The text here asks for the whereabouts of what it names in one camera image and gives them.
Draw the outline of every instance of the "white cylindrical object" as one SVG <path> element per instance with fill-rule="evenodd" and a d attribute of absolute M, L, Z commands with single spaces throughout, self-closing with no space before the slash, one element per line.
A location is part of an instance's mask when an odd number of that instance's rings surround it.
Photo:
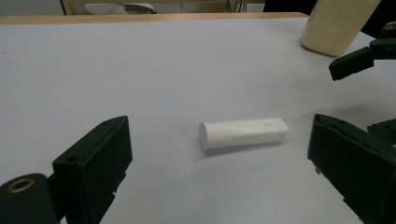
<path fill-rule="evenodd" d="M 280 142 L 289 132 L 283 119 L 254 119 L 230 122 L 201 122 L 199 141 L 202 150 L 260 143 Z"/>
<path fill-rule="evenodd" d="M 321 54 L 340 56 L 380 2 L 381 0 L 318 0 L 303 30 L 303 46 Z"/>

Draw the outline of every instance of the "white table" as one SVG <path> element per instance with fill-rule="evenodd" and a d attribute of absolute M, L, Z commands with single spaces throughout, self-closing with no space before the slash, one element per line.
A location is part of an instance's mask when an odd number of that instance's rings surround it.
<path fill-rule="evenodd" d="M 134 161 L 102 223 L 361 223 L 306 158 L 315 113 L 393 119 L 394 62 L 333 82 L 306 18 L 0 26 L 0 183 L 50 175 L 103 120 Z M 360 34 L 349 51 L 366 46 Z M 205 154 L 200 121 L 287 120 L 281 144 Z"/>

